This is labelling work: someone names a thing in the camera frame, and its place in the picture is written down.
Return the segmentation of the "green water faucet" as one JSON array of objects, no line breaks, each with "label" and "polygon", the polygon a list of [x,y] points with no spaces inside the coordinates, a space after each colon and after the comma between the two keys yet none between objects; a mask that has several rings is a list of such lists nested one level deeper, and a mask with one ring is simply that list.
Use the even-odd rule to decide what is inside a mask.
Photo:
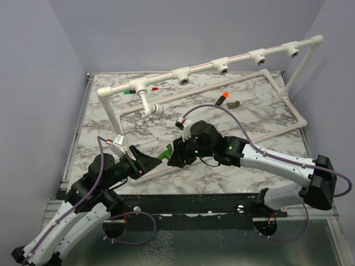
[{"label": "green water faucet", "polygon": [[163,159],[167,159],[169,160],[171,158],[173,154],[173,147],[171,144],[168,144],[166,146],[166,150],[164,150],[160,155],[158,155],[156,158],[163,160]]}]

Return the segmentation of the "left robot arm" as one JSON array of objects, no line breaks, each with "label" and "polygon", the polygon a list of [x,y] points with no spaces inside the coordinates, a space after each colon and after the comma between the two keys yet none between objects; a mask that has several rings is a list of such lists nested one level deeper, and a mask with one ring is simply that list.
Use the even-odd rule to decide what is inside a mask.
[{"label": "left robot arm", "polygon": [[[96,156],[87,173],[72,184],[45,229],[26,246],[13,250],[11,255],[14,260],[20,265],[45,265],[53,258],[56,247],[81,219],[90,225],[94,220],[87,217],[89,214],[95,218],[104,216],[112,219],[123,214],[126,204],[111,187],[128,177],[139,179],[162,163],[161,159],[148,156],[134,146],[129,149],[134,157],[124,154],[118,162],[105,152]],[[95,210],[96,206],[103,211],[102,215]]]}]

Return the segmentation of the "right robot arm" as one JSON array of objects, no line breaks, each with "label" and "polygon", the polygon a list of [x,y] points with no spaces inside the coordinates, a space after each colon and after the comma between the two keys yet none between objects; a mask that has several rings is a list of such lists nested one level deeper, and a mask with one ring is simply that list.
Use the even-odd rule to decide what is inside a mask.
[{"label": "right robot arm", "polygon": [[173,142],[169,166],[183,168],[197,158],[212,157],[221,165],[257,169],[293,182],[262,189],[255,202],[259,216],[267,217],[274,210],[303,203],[323,211],[332,208],[337,179],[328,157],[312,160],[271,152],[240,137],[222,136],[203,120],[182,119],[176,125],[182,136]]}]

